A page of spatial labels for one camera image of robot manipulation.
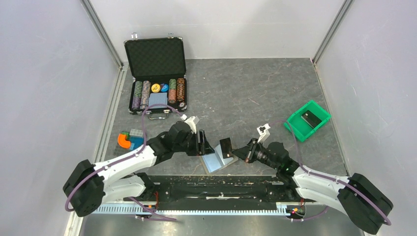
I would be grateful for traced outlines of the olive card holder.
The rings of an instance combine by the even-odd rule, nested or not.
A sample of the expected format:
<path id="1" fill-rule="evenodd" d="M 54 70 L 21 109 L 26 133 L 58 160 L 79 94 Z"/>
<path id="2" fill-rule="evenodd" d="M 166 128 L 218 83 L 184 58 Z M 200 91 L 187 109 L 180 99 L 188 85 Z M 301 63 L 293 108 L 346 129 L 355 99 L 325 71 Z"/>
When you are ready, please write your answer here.
<path id="1" fill-rule="evenodd" d="M 207 175 L 214 174 L 222 170 L 238 160 L 235 156 L 223 158 L 221 145 L 216 146 L 214 153 L 200 156 L 200 161 Z"/>

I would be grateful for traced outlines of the black credit card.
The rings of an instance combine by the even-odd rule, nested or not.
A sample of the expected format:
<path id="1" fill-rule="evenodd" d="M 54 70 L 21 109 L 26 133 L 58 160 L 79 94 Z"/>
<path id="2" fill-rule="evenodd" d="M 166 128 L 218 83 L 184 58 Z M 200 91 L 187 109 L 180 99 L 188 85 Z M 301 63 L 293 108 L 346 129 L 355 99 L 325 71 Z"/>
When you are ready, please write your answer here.
<path id="1" fill-rule="evenodd" d="M 232 143 L 230 138 L 221 139 L 219 141 L 220 148 L 221 148 L 221 157 L 223 159 L 230 158 L 233 156 L 232 154 Z"/>
<path id="2" fill-rule="evenodd" d="M 319 119 L 315 114 L 313 114 L 310 110 L 305 111 L 301 118 L 312 128 L 316 128 L 322 120 Z"/>

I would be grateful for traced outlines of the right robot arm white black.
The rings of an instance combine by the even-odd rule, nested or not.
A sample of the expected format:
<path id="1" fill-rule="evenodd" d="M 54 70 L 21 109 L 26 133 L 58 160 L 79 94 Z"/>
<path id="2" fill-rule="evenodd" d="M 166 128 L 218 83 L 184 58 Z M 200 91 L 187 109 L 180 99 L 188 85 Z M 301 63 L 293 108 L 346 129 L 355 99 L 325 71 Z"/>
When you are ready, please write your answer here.
<path id="1" fill-rule="evenodd" d="M 361 230 L 375 235 L 393 210 L 392 201 L 368 178 L 355 173 L 334 176 L 312 170 L 292 159 L 280 142 L 268 147 L 252 139 L 232 154 L 246 163 L 260 162 L 276 170 L 279 181 L 285 184 L 284 195 L 291 201 L 300 197 L 320 202 L 347 215 Z"/>

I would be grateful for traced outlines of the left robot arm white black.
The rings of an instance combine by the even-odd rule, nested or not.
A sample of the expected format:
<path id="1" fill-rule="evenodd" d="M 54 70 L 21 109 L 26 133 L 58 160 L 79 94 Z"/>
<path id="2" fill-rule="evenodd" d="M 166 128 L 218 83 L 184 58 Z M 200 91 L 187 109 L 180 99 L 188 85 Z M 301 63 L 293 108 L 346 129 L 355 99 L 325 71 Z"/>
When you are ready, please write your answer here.
<path id="1" fill-rule="evenodd" d="M 204 130 L 195 131 L 185 121 L 178 121 L 168 131 L 145 139 L 137 149 L 108 161 L 79 162 L 62 190 L 67 199 L 66 211 L 84 217 L 103 203 L 127 197 L 149 200 L 154 196 L 154 186 L 144 174 L 136 171 L 158 165 L 171 159 L 174 153 L 187 156 L 214 154 Z"/>

